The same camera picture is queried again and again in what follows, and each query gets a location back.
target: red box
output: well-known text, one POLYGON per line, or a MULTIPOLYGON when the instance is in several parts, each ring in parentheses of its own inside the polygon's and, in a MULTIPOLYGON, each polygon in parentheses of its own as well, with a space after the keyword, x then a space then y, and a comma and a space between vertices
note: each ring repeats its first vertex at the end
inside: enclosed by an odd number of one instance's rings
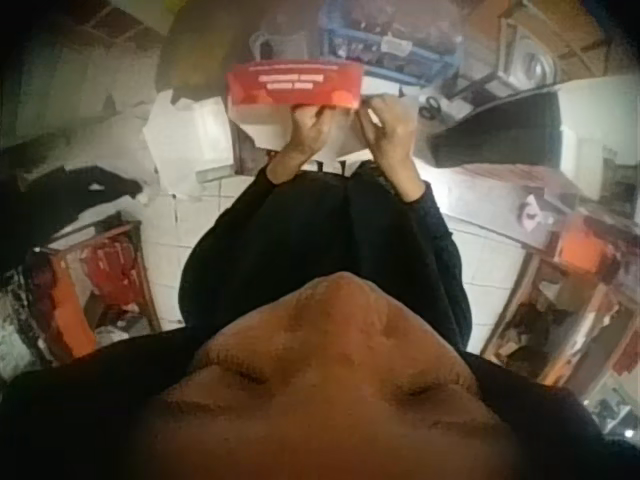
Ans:
POLYGON ((268 61, 228 75, 231 104, 320 105, 356 110, 364 67, 331 61, 268 61))

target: scissors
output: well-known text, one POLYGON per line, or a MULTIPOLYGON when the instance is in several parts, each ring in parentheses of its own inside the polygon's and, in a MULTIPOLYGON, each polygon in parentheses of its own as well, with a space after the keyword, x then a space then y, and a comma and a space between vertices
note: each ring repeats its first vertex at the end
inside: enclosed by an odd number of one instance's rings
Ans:
POLYGON ((425 120, 438 120, 442 116, 442 106, 436 97, 427 97, 425 105, 420 107, 418 114, 425 120))

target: black cloth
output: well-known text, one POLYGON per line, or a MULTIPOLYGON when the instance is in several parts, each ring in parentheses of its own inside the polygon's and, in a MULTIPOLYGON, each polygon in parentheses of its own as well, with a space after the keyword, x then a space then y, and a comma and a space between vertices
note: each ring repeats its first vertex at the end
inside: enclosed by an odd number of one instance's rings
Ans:
POLYGON ((100 167, 57 168, 35 179, 25 191, 15 176, 0 179, 2 225, 10 232, 0 236, 0 276, 21 265, 31 248, 45 244, 85 210, 125 195, 133 198, 141 191, 135 180, 100 167), (94 184, 102 189, 91 190, 94 184))
POLYGON ((560 102, 554 89, 526 92, 473 112, 429 139, 438 168, 475 163, 558 168, 560 102))
POLYGON ((140 411, 187 374, 200 345, 243 313, 347 270, 405 303, 460 352, 483 401, 527 453, 533 478, 634 473, 637 451, 605 441, 570 393, 463 351, 471 318, 460 257, 432 194, 404 205, 369 173, 350 181, 305 174, 280 187, 261 173, 187 262, 180 291, 187 328, 16 379, 0 404, 0 465, 24 478, 42 470, 121 478, 140 411))

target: hand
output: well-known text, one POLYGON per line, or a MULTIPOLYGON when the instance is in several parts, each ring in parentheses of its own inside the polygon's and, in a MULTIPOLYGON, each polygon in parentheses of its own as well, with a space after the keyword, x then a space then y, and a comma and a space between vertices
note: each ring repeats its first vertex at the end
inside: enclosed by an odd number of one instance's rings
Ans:
POLYGON ((358 110, 362 133, 374 161, 405 202, 413 202, 425 191, 411 152, 416 135, 416 121, 402 102, 391 95, 373 97, 358 110), (369 110, 380 120, 371 119, 369 110))
POLYGON ((291 140, 269 163, 267 177, 275 185, 293 179, 302 166, 322 150, 331 134, 335 110, 301 106, 292 109, 291 140))

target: white tile floor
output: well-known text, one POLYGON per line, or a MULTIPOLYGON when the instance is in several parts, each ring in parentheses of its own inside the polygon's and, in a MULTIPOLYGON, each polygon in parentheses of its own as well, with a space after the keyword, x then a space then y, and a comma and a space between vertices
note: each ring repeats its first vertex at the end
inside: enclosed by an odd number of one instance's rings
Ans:
POLYGON ((160 195, 130 214, 143 221, 143 247, 152 294, 163 328, 182 326, 178 288, 182 270, 198 240, 249 186, 250 177, 207 185, 199 200, 160 195))
POLYGON ((525 251, 522 246, 470 223, 448 218, 462 258, 462 279, 473 316, 467 350, 480 353, 505 307, 525 251))

